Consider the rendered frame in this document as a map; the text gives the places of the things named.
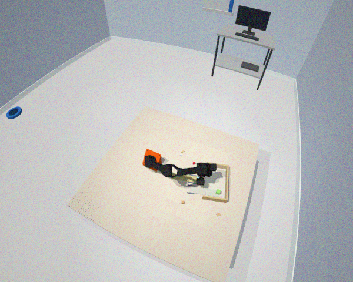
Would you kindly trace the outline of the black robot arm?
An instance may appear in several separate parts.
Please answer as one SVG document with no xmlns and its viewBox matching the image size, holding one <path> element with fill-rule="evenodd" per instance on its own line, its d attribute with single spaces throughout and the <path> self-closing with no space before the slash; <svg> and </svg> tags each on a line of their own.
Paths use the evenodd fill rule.
<svg viewBox="0 0 353 282">
<path fill-rule="evenodd" d="M 170 177 L 173 178 L 175 176 L 183 176 L 183 175 L 188 175 L 188 174 L 197 174 L 199 173 L 200 175 L 203 175 L 203 177 L 211 177 L 212 176 L 212 171 L 217 170 L 217 164 L 216 163 L 197 163 L 197 167 L 192 167 L 192 168 L 178 168 L 175 165 L 162 165 L 159 164 L 156 161 L 156 157 L 147 155 L 145 156 L 145 167 L 147 168 L 153 168 L 162 173 L 165 177 Z M 177 174 L 175 176 L 172 176 L 172 167 L 177 170 Z"/>
</svg>

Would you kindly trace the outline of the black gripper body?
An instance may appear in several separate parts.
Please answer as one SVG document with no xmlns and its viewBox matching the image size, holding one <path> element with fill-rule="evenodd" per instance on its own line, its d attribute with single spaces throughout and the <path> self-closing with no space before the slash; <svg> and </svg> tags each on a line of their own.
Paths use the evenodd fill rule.
<svg viewBox="0 0 353 282">
<path fill-rule="evenodd" d="M 198 175 L 198 179 L 196 179 L 196 185 L 204 185 L 205 184 L 205 180 L 204 178 L 202 177 L 203 175 L 200 175 L 199 173 L 197 173 Z"/>
</svg>

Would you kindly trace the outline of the yellow strip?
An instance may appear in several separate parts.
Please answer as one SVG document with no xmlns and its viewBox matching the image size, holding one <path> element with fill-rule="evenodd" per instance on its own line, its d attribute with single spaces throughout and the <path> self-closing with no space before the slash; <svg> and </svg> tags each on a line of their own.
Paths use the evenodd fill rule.
<svg viewBox="0 0 353 282">
<path fill-rule="evenodd" d="M 172 176 L 175 176 L 176 174 L 173 173 Z M 188 182 L 195 182 L 198 176 L 191 176 L 191 175 L 183 175 L 183 176 L 175 176 L 172 179 L 176 180 L 183 180 L 183 181 L 188 181 Z"/>
</svg>

